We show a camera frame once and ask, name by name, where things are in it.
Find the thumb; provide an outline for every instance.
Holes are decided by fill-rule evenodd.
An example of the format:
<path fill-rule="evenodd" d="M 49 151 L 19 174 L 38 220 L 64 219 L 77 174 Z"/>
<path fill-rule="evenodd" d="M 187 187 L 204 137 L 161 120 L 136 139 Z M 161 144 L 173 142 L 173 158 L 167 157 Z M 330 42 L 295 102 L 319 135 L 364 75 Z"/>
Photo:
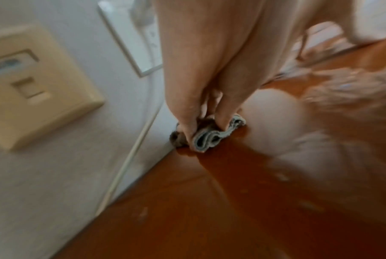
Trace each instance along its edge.
<path fill-rule="evenodd" d="M 228 129 L 231 119 L 252 93 L 253 92 L 245 95 L 237 95 L 235 97 L 223 95 L 214 115 L 214 120 L 221 130 L 226 131 Z"/>

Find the gray cloth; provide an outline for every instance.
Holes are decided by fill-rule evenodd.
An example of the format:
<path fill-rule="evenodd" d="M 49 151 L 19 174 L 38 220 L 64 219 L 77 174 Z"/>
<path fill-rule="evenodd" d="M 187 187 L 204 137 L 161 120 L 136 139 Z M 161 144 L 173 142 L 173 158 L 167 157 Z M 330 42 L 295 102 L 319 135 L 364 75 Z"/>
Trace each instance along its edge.
<path fill-rule="evenodd" d="M 217 146 L 222 139 L 227 138 L 234 130 L 244 125 L 246 125 L 246 120 L 238 114 L 233 116 L 226 131 L 221 131 L 214 119 L 203 119 L 199 122 L 198 131 L 193 137 L 193 150 L 205 152 L 209 148 Z M 177 131 L 172 132 L 169 140 L 176 148 L 188 145 L 186 136 Z"/>

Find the white electrical outlet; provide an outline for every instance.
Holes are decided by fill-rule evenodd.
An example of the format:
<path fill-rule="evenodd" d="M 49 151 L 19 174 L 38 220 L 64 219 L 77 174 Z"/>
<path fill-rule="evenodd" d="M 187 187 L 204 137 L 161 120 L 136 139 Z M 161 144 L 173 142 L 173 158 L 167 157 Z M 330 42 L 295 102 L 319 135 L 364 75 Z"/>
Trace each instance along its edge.
<path fill-rule="evenodd" d="M 159 29 L 154 23 L 136 26 L 130 16 L 132 0 L 100 1 L 103 16 L 141 77 L 162 67 Z"/>

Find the cable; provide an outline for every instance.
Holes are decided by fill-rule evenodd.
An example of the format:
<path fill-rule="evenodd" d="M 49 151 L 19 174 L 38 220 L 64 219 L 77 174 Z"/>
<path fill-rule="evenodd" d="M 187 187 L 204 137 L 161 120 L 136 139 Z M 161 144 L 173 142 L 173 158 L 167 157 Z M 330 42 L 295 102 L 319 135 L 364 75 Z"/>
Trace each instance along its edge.
<path fill-rule="evenodd" d="M 149 17 L 150 15 L 154 15 L 153 12 L 151 12 L 151 7 L 152 7 L 151 3 L 149 1 L 147 1 L 147 0 L 135 0 L 133 2 L 132 8 L 131 8 L 131 12 L 132 12 L 133 9 L 137 8 L 137 13 L 133 12 L 133 15 L 132 15 L 132 19 L 134 19 L 134 21 L 137 20 L 137 22 L 135 21 L 135 25 L 136 26 L 144 26 L 144 25 L 146 25 L 146 23 L 140 24 L 140 19 L 141 18 L 145 19 L 145 21 L 146 20 L 151 21 L 151 22 L 154 21 L 154 20 L 150 19 L 150 17 Z M 153 57 L 153 53 L 152 53 L 152 50 L 151 50 L 150 45 L 148 43 L 148 40 L 146 39 L 144 34 L 142 34 L 142 35 L 143 35 L 143 39 L 144 39 L 144 41 L 145 41 L 145 43 L 147 45 L 147 49 L 149 51 L 149 54 L 150 54 L 151 57 Z M 151 87 L 154 87 L 154 84 L 153 84 L 152 81 L 149 81 L 149 83 L 150 83 Z M 136 139 L 136 142 L 132 146 L 128 156 L 126 157 L 125 161 L 123 162 L 123 164 L 122 164 L 121 168 L 119 169 L 118 173 L 113 178 L 113 180 L 112 180 L 112 182 L 111 182 L 107 192 L 103 196 L 103 199 L 102 199 L 101 203 L 99 204 L 98 209 L 96 211 L 95 217 L 99 216 L 100 213 L 102 213 L 102 211 L 104 211 L 105 208 L 111 202 L 112 196 L 115 194 L 117 187 L 119 186 L 121 180 L 123 179 L 123 176 L 128 171 L 129 166 L 131 165 L 131 163 L 133 161 L 133 158 L 135 157 L 136 153 L 138 152 L 138 150 L 139 150 L 140 146 L 142 145 L 142 142 L 144 141 L 147 133 L 149 132 L 153 122 L 155 121 L 157 115 L 159 114 L 159 111 L 162 108 L 163 103 L 164 103 L 164 98 L 160 101 L 160 104 L 157 107 L 157 109 L 156 109 L 155 113 L 153 114 L 153 116 L 143 126 L 142 131 L 140 132 L 139 136 Z"/>

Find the white wall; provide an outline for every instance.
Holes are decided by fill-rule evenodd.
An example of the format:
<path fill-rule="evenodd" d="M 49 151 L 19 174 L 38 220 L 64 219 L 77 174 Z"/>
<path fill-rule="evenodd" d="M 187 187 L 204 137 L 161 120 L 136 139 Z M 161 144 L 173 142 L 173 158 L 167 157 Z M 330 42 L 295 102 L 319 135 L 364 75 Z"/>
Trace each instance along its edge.
<path fill-rule="evenodd" d="M 0 0 L 0 28 L 32 20 L 68 50 L 107 103 L 19 152 L 0 150 L 1 259 L 49 258 L 92 220 L 163 94 L 162 71 L 137 76 L 97 0 Z M 170 150 L 175 123 L 164 106 L 121 190 Z"/>

